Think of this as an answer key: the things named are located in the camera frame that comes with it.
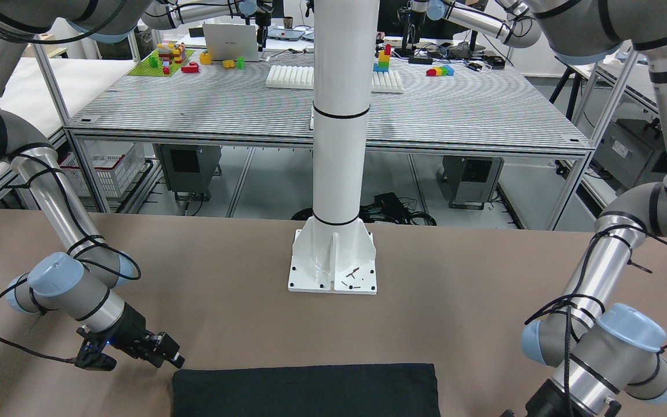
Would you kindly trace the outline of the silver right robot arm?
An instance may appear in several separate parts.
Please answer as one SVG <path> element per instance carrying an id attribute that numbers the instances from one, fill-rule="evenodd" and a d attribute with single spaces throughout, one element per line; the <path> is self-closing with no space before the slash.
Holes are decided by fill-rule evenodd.
<path id="1" fill-rule="evenodd" d="M 76 26 L 86 37 L 122 39 L 132 32 L 151 1 L 0 1 L 0 98 L 27 45 L 50 31 L 56 19 Z M 116 362 L 106 346 L 161 367 L 180 368 L 185 359 L 166 332 L 146 329 L 145 317 L 115 293 L 138 280 L 141 270 L 127 254 L 111 247 L 96 229 L 58 163 L 58 153 L 39 129 L 16 114 L 0 110 L 0 160 L 24 180 L 59 239 L 54 253 L 14 279 L 5 298 L 27 314 L 60 310 L 79 322 L 82 345 L 66 359 L 82 369 L 111 371 Z"/>

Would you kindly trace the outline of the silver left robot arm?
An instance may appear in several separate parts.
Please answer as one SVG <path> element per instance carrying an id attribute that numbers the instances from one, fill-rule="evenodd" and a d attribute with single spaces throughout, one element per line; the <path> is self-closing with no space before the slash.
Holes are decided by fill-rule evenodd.
<path id="1" fill-rule="evenodd" d="M 646 56 L 667 153 L 667 1 L 528 1 L 527 7 L 567 63 L 592 63 L 625 41 Z M 595 226 L 563 295 L 522 331 L 524 354 L 554 368 L 527 402 L 529 416 L 612 416 L 622 391 L 667 401 L 665 331 L 628 305 L 606 306 L 633 249 L 646 237 L 667 237 L 667 174 L 616 198 Z"/>

